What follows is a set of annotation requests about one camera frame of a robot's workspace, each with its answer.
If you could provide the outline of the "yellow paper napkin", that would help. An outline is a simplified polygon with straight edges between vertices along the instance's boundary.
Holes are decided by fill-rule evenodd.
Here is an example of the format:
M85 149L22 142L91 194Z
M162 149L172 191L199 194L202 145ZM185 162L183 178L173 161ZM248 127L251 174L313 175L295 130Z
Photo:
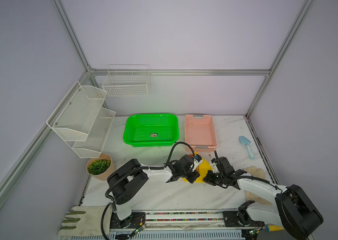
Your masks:
M186 173L185 178L182 178L185 182L188 182L187 177L193 177L195 172L199 173L199 177L194 180L195 183L203 183L203 178L206 177L208 171L212 170L210 164L204 160L202 164L198 166L198 168L193 172L193 155L185 155L180 159L181 164L184 166L184 172Z

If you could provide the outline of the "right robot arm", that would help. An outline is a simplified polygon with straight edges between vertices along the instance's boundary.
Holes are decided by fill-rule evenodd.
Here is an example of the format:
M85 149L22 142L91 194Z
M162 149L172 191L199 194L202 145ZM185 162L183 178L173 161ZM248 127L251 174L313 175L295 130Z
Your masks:
M264 205L255 200L243 203L233 219L240 226L267 223L284 228L297 240L305 240L324 222L323 216L298 185L276 185L242 169L235 170L226 157L215 156L211 167L203 178L205 183L224 189L234 187L270 203Z

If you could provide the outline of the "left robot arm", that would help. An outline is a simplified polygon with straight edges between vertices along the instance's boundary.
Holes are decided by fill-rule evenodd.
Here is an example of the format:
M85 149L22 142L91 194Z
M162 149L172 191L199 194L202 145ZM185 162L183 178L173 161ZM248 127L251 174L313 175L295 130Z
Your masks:
M108 177L109 188L105 197L110 199L113 213L118 220L129 221L132 209L128 202L150 178L158 177L165 183L184 178L193 184L200 177L196 169L202 162L203 158L198 154L184 155L180 160L171 161L164 166L145 166L132 159Z

